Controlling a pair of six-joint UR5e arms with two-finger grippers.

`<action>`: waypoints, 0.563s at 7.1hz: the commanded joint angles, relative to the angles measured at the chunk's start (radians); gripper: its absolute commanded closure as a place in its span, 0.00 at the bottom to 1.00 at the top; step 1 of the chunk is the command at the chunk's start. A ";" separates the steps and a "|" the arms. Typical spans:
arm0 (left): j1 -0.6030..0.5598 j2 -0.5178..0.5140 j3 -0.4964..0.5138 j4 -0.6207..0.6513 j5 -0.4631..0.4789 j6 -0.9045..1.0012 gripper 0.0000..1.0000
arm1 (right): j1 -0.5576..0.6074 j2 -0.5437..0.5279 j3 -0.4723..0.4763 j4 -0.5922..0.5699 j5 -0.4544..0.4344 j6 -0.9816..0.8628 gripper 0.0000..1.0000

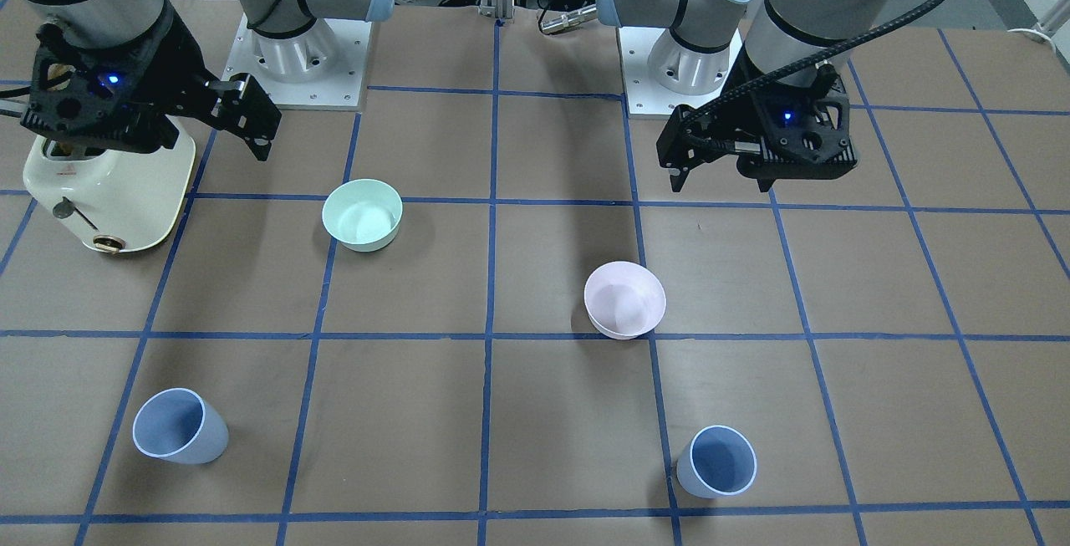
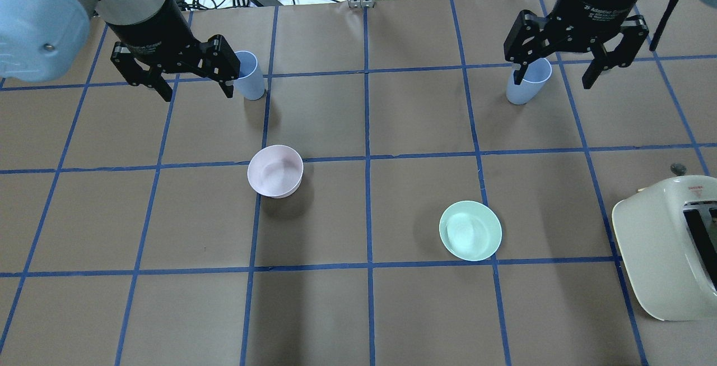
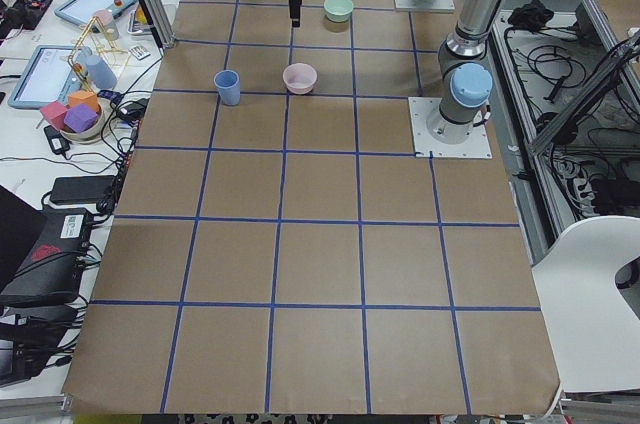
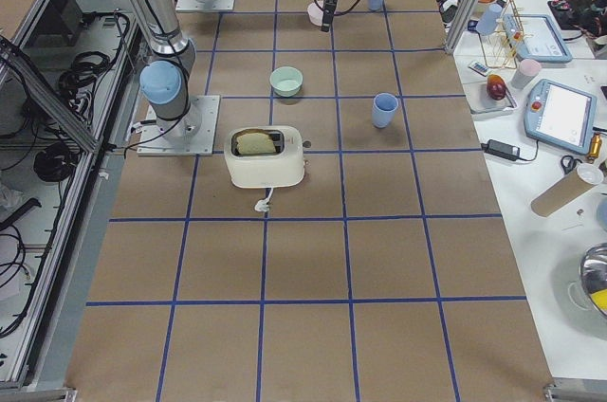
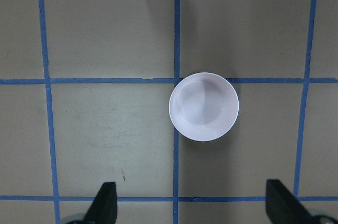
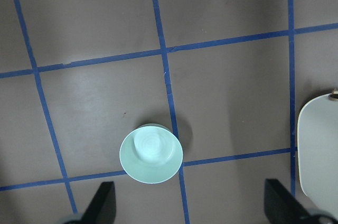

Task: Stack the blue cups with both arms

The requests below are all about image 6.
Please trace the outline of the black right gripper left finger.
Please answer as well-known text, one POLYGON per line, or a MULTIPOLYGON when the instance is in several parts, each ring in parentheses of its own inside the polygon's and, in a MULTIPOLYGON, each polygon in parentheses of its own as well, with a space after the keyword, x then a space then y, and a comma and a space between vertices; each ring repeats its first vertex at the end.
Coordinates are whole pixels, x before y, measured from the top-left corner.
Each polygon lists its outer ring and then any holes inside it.
POLYGON ((72 217, 62 223, 114 223, 117 214, 115 183, 103 182, 100 184, 94 197, 80 219, 72 217))

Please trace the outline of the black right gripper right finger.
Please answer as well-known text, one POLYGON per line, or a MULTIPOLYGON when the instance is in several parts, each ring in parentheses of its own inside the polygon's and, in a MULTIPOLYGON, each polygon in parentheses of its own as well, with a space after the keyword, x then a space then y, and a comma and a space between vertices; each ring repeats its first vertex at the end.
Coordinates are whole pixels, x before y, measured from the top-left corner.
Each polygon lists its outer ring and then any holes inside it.
POLYGON ((278 179, 265 179, 264 213, 270 223, 337 223, 325 213, 310 213, 278 179))

